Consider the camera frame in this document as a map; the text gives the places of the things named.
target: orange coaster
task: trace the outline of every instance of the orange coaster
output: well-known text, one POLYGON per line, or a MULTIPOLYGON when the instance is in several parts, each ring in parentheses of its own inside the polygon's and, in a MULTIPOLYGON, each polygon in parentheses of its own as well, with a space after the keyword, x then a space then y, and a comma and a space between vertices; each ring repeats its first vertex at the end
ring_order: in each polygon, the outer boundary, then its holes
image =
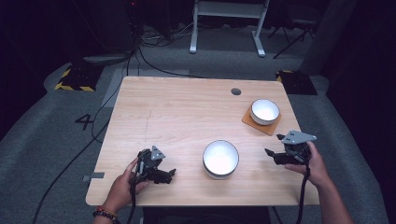
POLYGON ((280 121, 280 117, 282 117, 281 114, 279 114, 279 116, 274 121, 274 123, 272 123, 270 125, 260 125, 256 121, 254 121, 254 119, 250 116, 250 109, 251 109, 251 107, 245 113, 245 116, 242 118, 242 121, 244 121, 244 123, 246 123, 247 125, 255 128, 263 133, 266 133, 270 136, 273 135, 275 132, 276 126, 280 121))

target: table top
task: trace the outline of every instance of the table top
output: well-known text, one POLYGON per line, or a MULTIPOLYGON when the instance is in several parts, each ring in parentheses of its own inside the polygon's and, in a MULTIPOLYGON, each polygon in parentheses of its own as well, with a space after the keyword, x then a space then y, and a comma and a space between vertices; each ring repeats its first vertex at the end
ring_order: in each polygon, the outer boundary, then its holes
MULTIPOLYGON (((86 202, 102 204, 114 179, 139 151, 156 146, 166 155, 159 169, 177 169, 172 182, 150 186, 136 196, 138 206, 296 205, 303 176, 276 165, 265 148, 284 152, 276 134, 300 127, 280 82, 184 77, 126 77, 107 128, 86 202), (240 95, 233 95, 237 88, 240 95), (273 136, 242 121, 257 99, 276 103, 281 119, 273 136), (239 163, 232 175, 213 179, 203 166, 207 145, 232 143, 239 163)), ((308 181, 305 204, 318 204, 308 181)))

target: white bowl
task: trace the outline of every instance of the white bowl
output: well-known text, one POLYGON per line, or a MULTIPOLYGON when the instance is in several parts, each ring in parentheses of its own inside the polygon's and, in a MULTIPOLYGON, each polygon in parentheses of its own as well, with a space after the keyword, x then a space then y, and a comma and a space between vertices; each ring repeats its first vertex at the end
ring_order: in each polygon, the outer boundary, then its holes
POLYGON ((215 179, 227 178, 233 173, 238 162, 238 151, 227 141, 214 141, 204 151, 204 167, 215 179))
POLYGON ((270 125, 279 116, 279 108, 269 100, 256 100, 250 110, 250 116, 260 125, 270 125))

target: bracelet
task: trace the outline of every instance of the bracelet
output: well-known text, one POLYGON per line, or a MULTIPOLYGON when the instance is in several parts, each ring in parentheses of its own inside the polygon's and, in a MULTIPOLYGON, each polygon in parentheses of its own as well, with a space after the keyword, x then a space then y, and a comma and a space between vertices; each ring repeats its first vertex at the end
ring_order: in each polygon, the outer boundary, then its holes
POLYGON ((108 210, 107 208, 103 207, 102 205, 99 205, 96 207, 96 211, 102 211, 102 212, 107 212, 110 215, 112 215, 113 217, 118 217, 116 213, 108 210))
POLYGON ((97 217, 97 216, 107 217, 107 218, 113 220, 113 224, 120 224, 120 222, 117 219, 117 217, 114 217, 113 215, 111 215, 111 214, 109 214, 107 212, 104 212, 104 211, 95 211, 93 213, 93 216, 94 217, 97 217))

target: black chair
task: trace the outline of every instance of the black chair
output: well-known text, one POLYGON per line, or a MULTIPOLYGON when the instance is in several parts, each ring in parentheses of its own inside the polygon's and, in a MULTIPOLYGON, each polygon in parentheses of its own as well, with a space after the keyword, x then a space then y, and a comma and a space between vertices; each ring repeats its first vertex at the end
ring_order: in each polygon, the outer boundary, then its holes
POLYGON ((311 37, 314 38, 312 32, 316 27, 318 27, 321 20, 321 15, 319 11, 314 7, 288 4, 285 2, 278 3, 280 4, 279 9, 276 13, 278 13, 278 19, 280 21, 276 23, 275 30, 270 35, 268 35, 268 37, 271 37, 274 33, 276 33, 276 31, 282 28, 289 44, 285 48, 283 48, 277 55, 275 55, 274 59, 277 58, 285 50, 290 48, 290 46, 296 43, 298 40, 304 41, 306 34, 310 34, 311 37), (289 30, 301 29, 303 31, 299 36, 297 36, 290 42, 285 28, 289 30))

